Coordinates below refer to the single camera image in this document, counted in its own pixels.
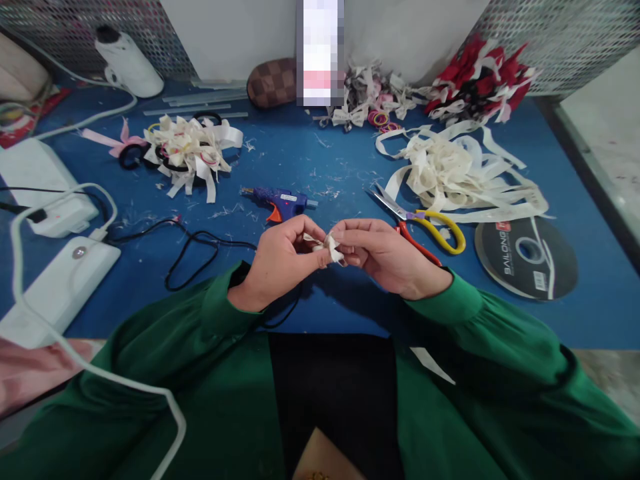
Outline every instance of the hot glue gun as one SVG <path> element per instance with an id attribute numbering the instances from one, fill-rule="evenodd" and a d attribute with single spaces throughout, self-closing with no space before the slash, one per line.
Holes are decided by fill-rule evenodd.
<path id="1" fill-rule="evenodd" d="M 253 195 L 259 202 L 273 205 L 273 212 L 271 212 L 267 221 L 287 221 L 294 215 L 300 215 L 307 207 L 318 206 L 318 202 L 315 200 L 309 200 L 309 198 L 302 193 L 294 195 L 291 193 L 291 190 L 258 187 L 253 189 L 243 188 L 242 193 Z"/>

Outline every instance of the metal grille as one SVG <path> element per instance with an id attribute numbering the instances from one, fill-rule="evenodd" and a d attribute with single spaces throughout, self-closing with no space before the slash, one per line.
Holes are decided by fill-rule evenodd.
<path id="1" fill-rule="evenodd" d="M 108 23 L 164 76 L 196 76 L 159 0 L 0 0 L 0 17 L 78 73 L 103 70 L 93 40 Z M 640 44 L 640 2 L 491 0 L 473 32 L 497 38 L 507 53 L 529 42 L 521 60 L 544 70 L 531 92 L 567 95 Z"/>
<path id="2" fill-rule="evenodd" d="M 474 33 L 508 55 L 528 42 L 521 62 L 544 70 L 530 92 L 568 95 L 640 44 L 640 2 L 491 0 Z"/>
<path id="3" fill-rule="evenodd" d="M 165 77 L 196 75 L 159 0 L 0 0 L 0 18 L 80 74 L 104 70 L 93 42 L 108 24 L 128 33 Z"/>

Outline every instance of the charging cable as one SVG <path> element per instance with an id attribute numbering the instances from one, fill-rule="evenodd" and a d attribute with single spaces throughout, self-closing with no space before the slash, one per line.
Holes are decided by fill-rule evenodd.
<path id="1" fill-rule="evenodd" d="M 178 427 L 178 432 L 175 436 L 175 440 L 171 444 L 167 454 L 162 459 L 162 462 L 158 465 L 151 480 L 160 480 L 167 468 L 171 464 L 171 461 L 175 457 L 175 454 L 178 452 L 180 445 L 182 444 L 182 440 L 185 438 L 185 433 L 187 431 L 187 422 L 185 420 L 180 407 L 178 406 L 173 394 L 170 390 L 166 388 L 153 387 L 151 385 L 145 385 L 144 383 L 140 383 L 135 380 L 131 380 L 128 378 L 121 377 L 120 375 L 116 375 L 110 371 L 103 370 L 98 368 L 88 362 L 86 362 L 78 353 L 73 349 L 73 347 L 67 342 L 67 340 L 59 334 L 51 324 L 45 320 L 40 314 L 38 314 L 31 306 L 27 303 L 24 296 L 24 284 L 23 284 L 23 274 L 24 274 L 24 261 L 23 261 L 23 251 L 22 251 L 22 239 L 20 236 L 20 224 L 30 216 L 32 213 L 45 208 L 46 206 L 58 202 L 68 196 L 74 194 L 78 190 L 81 190 L 86 187 L 95 187 L 100 192 L 102 192 L 109 203 L 111 204 L 111 208 L 113 209 L 113 213 L 107 222 L 100 228 L 94 230 L 92 234 L 90 234 L 89 238 L 94 239 L 96 241 L 102 241 L 107 236 L 107 228 L 114 222 L 117 214 L 118 208 L 113 201 L 113 198 L 110 194 L 102 188 L 100 185 L 96 183 L 82 183 L 77 185 L 76 187 L 67 190 L 66 192 L 56 195 L 52 197 L 51 200 L 43 203 L 42 205 L 38 205 L 36 207 L 32 207 L 24 210 L 19 213 L 18 216 L 11 222 L 11 246 L 13 247 L 13 280 L 12 280 L 12 289 L 13 289 L 13 298 L 17 305 L 20 306 L 23 310 L 31 314 L 31 318 L 35 320 L 35 322 L 40 325 L 44 330 L 46 330 L 59 344 L 62 348 L 69 354 L 69 356 L 80 365 L 84 370 L 91 372 L 98 377 L 102 377 L 106 380 L 111 380 L 112 382 L 119 383 L 120 385 L 124 385 L 126 387 L 130 387 L 132 389 L 140 390 L 147 393 L 154 393 L 156 395 L 163 395 L 167 398 L 167 403 L 169 404 L 169 408 L 171 410 L 171 414 L 176 422 Z"/>
<path id="2" fill-rule="evenodd" d="M 66 68 L 64 65 L 62 65 L 62 63 L 58 62 L 58 60 L 56 60 L 55 58 L 50 56 L 50 54 L 48 54 L 47 52 L 42 50 L 42 48 L 38 47 L 34 42 L 29 40 L 28 38 L 22 36 L 20 33 L 14 31 L 13 29 L 9 28 L 8 26 L 6 26 L 4 24 L 2 25 L 2 27 L 6 31 L 8 31 L 10 34 L 12 34 L 15 37 L 19 38 L 20 40 L 22 40 L 24 43 L 26 43 L 32 49 L 34 49 L 37 52 L 39 52 L 42 56 L 47 58 L 50 62 L 52 62 L 52 64 L 54 64 L 60 70 L 63 70 L 65 72 L 67 72 L 73 78 L 85 81 L 85 82 L 90 83 L 92 85 L 98 85 L 98 86 L 101 86 L 101 87 L 119 88 L 120 90 L 124 90 L 125 92 L 130 94 L 131 97 L 132 97 L 131 101 L 128 104 L 126 104 L 124 107 L 119 107 L 119 108 L 116 108 L 116 109 L 113 109 L 113 110 L 107 110 L 107 111 L 104 111 L 104 112 L 96 113 L 95 115 L 92 115 L 89 118 L 84 119 L 84 120 L 82 120 L 82 121 L 80 121 L 80 122 L 78 122 L 78 123 L 76 123 L 74 125 L 70 125 L 68 127 L 61 127 L 61 128 L 55 129 L 55 130 L 44 132 L 44 133 L 41 133 L 40 135 L 34 136 L 33 138 L 35 138 L 37 140 L 42 140 L 42 139 L 45 139 L 45 138 L 53 137 L 54 135 L 59 135 L 60 133 L 66 133 L 68 131 L 73 131 L 73 130 L 76 130 L 76 129 L 80 129 L 80 128 L 86 127 L 90 123 L 95 122 L 96 120 L 100 120 L 102 118 L 109 117 L 110 115 L 118 115 L 120 113 L 124 113 L 124 112 L 134 108 L 137 105 L 138 98 L 134 94 L 132 94 L 128 89 L 123 88 L 123 87 L 114 87 L 112 84 L 110 84 L 108 82 L 98 81 L 98 80 L 91 80 L 91 79 L 88 79 L 88 78 L 84 78 L 84 77 L 78 75 L 77 73 L 74 73 L 71 70 L 69 70 L 68 68 Z"/>

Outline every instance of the checkered pouch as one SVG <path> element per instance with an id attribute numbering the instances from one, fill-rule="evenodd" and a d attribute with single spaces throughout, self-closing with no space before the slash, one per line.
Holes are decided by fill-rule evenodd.
<path id="1" fill-rule="evenodd" d="M 253 69 L 247 82 L 249 100 L 257 108 L 277 107 L 295 100 L 294 58 L 261 63 Z"/>

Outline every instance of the blue table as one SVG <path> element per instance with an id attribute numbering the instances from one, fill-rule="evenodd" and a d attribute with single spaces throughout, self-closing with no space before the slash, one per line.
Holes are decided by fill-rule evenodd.
<path id="1" fill-rule="evenodd" d="M 186 84 L 170 83 L 164 95 L 200 91 Z M 39 131 L 46 131 L 70 120 L 78 121 L 97 111 L 128 102 L 126 94 L 102 87 L 75 91 L 42 121 Z M 308 214 L 326 231 L 349 217 L 377 217 L 394 222 L 365 190 L 374 180 L 384 185 L 390 174 L 406 164 L 378 154 L 366 125 L 344 134 L 342 128 L 318 128 L 302 108 L 286 105 L 272 111 L 256 111 L 248 101 L 233 102 L 234 111 L 250 112 L 248 120 L 231 124 L 240 128 L 245 140 L 254 139 L 255 149 L 242 149 L 230 175 L 221 175 L 215 204 L 206 204 L 204 188 L 195 189 L 191 197 L 184 190 L 170 199 L 157 183 L 168 179 L 157 171 L 143 167 L 124 171 L 110 157 L 108 148 L 81 138 L 76 133 L 54 137 L 46 142 L 68 166 L 79 183 L 96 182 L 114 196 L 120 215 L 113 229 L 115 235 L 138 232 L 157 219 L 182 215 L 192 230 L 206 229 L 234 240 L 258 242 L 267 227 L 269 211 L 250 198 L 240 196 L 241 187 L 273 186 L 290 188 L 319 201 Z M 157 121 L 144 117 L 143 109 L 165 106 L 160 98 L 142 100 L 127 114 L 132 134 L 140 135 Z M 428 123 L 421 111 L 409 113 L 406 127 Z M 122 119 L 99 121 L 96 131 L 118 138 Z M 525 100 L 506 125 L 491 126 L 493 136 L 502 147 L 518 156 L 529 168 L 525 175 L 538 183 L 557 217 L 554 225 L 572 243 L 579 261 L 579 283 L 565 298 L 539 303 L 504 290 L 491 280 L 480 265 L 473 246 L 474 226 L 462 225 L 469 247 L 464 254 L 450 257 L 422 228 L 414 228 L 416 240 L 424 243 L 474 285 L 499 295 L 548 324 L 570 347 L 604 349 L 640 349 L 640 323 L 636 301 L 640 279 L 629 264 L 607 223 L 576 176 L 569 160 L 531 99 Z M 395 140 L 388 150 L 403 144 Z M 414 195 L 402 190 L 399 202 L 408 209 L 418 206 Z M 225 207 L 234 213 L 213 217 Z M 0 315 L 13 304 L 10 290 L 11 248 L 8 225 L 12 216 L 0 212 Z M 101 224 L 99 219 L 92 227 Z M 32 234 L 25 226 L 25 282 L 28 285 L 62 248 L 67 239 L 48 239 Z M 169 266 L 185 241 L 175 227 L 158 231 L 125 244 L 122 256 L 67 330 L 68 337 L 105 338 L 128 316 L 146 304 L 169 295 L 163 280 Z M 210 254 L 205 246 L 194 245 L 176 272 L 180 282 L 196 270 Z M 198 280 L 204 280 L 230 268 L 240 259 L 251 261 L 253 252 L 240 247 L 221 247 L 218 258 Z M 288 310 L 293 297 L 285 298 L 270 312 L 273 321 Z M 314 273 L 305 283 L 300 303 L 292 316 L 279 328 L 284 332 L 370 333 L 386 336 L 386 325 L 397 308 L 397 299 L 383 294 L 366 275 L 355 268 L 337 265 Z"/>

